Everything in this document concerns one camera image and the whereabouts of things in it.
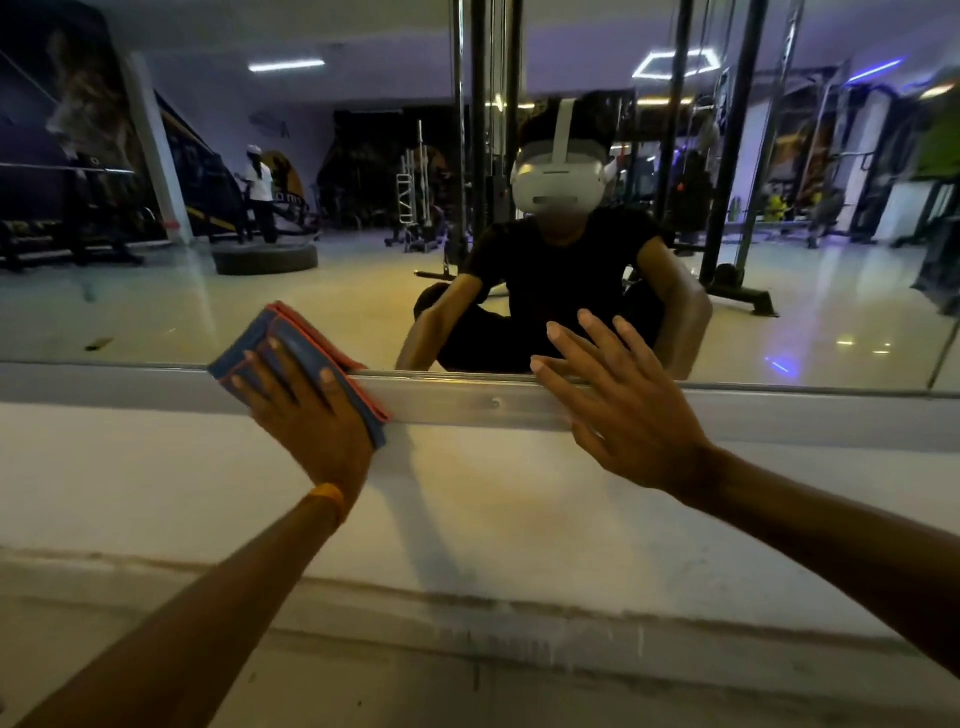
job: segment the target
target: ceiling light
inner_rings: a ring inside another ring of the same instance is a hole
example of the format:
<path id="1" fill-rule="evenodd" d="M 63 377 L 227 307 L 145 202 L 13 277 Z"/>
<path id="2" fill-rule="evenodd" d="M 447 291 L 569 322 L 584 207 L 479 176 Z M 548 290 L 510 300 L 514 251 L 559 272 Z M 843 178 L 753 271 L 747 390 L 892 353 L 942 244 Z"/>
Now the ceiling light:
<path id="1" fill-rule="evenodd" d="M 693 99 L 682 99 L 680 103 L 688 107 L 693 103 Z M 636 105 L 639 107 L 665 107 L 669 106 L 669 104 L 670 99 L 665 96 L 647 96 L 646 98 L 636 100 Z"/>
<path id="2" fill-rule="evenodd" d="M 299 68 L 319 68 L 326 63 L 321 59 L 304 59 L 302 61 L 277 61 L 276 63 L 251 63 L 247 67 L 253 73 L 270 73 L 271 71 L 293 71 Z"/>
<path id="3" fill-rule="evenodd" d="M 935 99 L 937 96 L 943 96 L 945 93 L 950 93 L 956 87 L 956 84 L 944 84 L 938 85 L 931 88 L 929 91 L 925 91 L 921 94 L 920 100 L 926 101 L 927 99 Z"/>
<path id="4" fill-rule="evenodd" d="M 861 79 L 865 79 L 868 76 L 874 76 L 877 73 L 882 73 L 883 71 L 887 71 L 891 68 L 896 68 L 901 63 L 903 63 L 903 59 L 899 59 L 898 61 L 890 61 L 889 63 L 884 63 L 883 65 L 879 65 L 876 68 L 870 68 L 866 71 L 863 71 L 862 73 L 856 74 L 856 76 L 854 76 L 849 81 L 847 81 L 847 83 L 852 84 L 856 81 L 860 81 Z"/>
<path id="5" fill-rule="evenodd" d="M 643 59 L 636 71 L 634 71 L 635 79 L 652 79 L 654 81 L 669 81 L 673 78 L 673 74 L 670 73 L 647 73 L 647 68 L 650 67 L 650 64 L 654 61 L 659 61 L 661 59 L 672 59 L 677 55 L 677 51 L 656 51 L 647 55 Z M 690 76 L 699 76 L 702 73 L 709 73 L 710 71 L 720 70 L 720 57 L 717 56 L 717 52 L 712 48 L 694 48 L 692 51 L 687 53 L 689 58 L 703 59 L 707 62 L 705 68 L 696 68 L 692 71 L 686 72 L 686 77 Z"/>

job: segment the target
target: black pants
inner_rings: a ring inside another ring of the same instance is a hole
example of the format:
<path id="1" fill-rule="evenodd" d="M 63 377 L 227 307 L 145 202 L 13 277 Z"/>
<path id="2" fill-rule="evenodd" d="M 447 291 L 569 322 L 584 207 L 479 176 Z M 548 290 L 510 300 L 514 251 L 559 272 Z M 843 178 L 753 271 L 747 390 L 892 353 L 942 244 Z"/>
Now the black pants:
<path id="1" fill-rule="evenodd" d="M 423 291 L 414 306 L 414 318 L 439 301 L 447 288 L 448 283 L 434 283 Z M 634 283 L 623 296 L 620 315 L 634 325 L 650 347 L 660 334 L 663 313 L 663 303 L 645 280 Z M 531 341 L 528 328 L 520 327 L 511 317 L 473 303 L 451 331 L 437 361 L 448 372 L 530 374 L 530 356 L 541 353 L 538 344 L 540 341 Z"/>
<path id="2" fill-rule="evenodd" d="M 253 217 L 256 218 L 256 225 L 260 228 L 263 239 L 271 244 L 276 243 L 279 233 L 276 231 L 274 204 L 250 200 L 250 207 L 253 210 Z"/>

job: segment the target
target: wrist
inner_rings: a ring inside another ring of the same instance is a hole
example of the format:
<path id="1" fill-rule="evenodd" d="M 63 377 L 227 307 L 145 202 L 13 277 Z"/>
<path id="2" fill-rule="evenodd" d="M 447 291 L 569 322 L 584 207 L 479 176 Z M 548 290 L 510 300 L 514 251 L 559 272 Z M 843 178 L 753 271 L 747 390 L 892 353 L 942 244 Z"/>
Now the wrist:
<path id="1" fill-rule="evenodd" d="M 705 510 L 722 492 L 727 470 L 735 455 L 711 442 L 704 442 L 697 448 L 693 459 L 693 475 L 686 486 L 673 495 L 683 505 Z"/>

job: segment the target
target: ceiling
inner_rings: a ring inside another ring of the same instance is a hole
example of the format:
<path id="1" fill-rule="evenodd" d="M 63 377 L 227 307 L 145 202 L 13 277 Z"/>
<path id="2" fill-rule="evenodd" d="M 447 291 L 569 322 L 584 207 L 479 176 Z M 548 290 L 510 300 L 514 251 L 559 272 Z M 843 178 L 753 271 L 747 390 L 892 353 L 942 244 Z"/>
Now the ceiling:
<path id="1" fill-rule="evenodd" d="M 647 53 L 672 47 L 676 0 L 526 0 L 526 93 L 541 96 L 626 88 Z M 700 45 L 707 0 L 699 0 L 693 45 Z M 705 45 L 722 51 L 731 0 L 713 0 Z M 410 102 L 451 96 L 445 0 L 94 0 L 125 45 L 147 53 L 166 84 L 203 72 L 262 102 Z M 747 2 L 739 0 L 732 58 Z M 761 67 L 783 47 L 787 0 L 773 0 Z M 319 70 L 254 75 L 249 61 L 319 55 Z M 795 66 L 856 59 L 869 67 L 906 58 L 903 83 L 960 57 L 957 0 L 808 0 Z M 715 74 L 699 79 L 712 85 Z M 688 92 L 695 89 L 689 85 Z M 643 93 L 662 94 L 663 82 Z"/>

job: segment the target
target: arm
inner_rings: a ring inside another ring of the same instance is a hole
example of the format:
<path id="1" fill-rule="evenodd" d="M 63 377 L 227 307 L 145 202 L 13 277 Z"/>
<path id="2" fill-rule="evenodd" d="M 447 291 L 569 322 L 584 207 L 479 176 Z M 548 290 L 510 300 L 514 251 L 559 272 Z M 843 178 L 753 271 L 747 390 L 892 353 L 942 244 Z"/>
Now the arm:
<path id="1" fill-rule="evenodd" d="M 700 281 L 670 253 L 660 237 L 640 249 L 636 266 L 665 308 L 654 353 L 674 379 L 684 381 L 697 361 L 713 305 Z"/>
<path id="2" fill-rule="evenodd" d="M 277 356 L 291 392 L 254 356 L 267 395 L 241 382 L 252 414 L 315 484 L 336 483 L 350 507 L 372 458 L 367 430 L 330 372 L 322 387 L 326 404 L 285 351 Z M 207 725 L 340 516 L 335 501 L 307 496 L 90 663 L 20 725 Z"/>
<path id="3" fill-rule="evenodd" d="M 482 290 L 483 281 L 479 278 L 467 274 L 457 276 L 440 300 L 423 311 L 410 329 L 396 368 L 404 372 L 429 370 L 450 332 Z"/>
<path id="4" fill-rule="evenodd" d="M 549 335 L 595 397 L 535 359 L 573 417 L 577 443 L 611 473 L 663 490 L 807 567 L 960 677 L 960 538 L 814 490 L 712 445 L 683 392 L 635 330 L 588 313 L 599 360 L 556 324 Z"/>

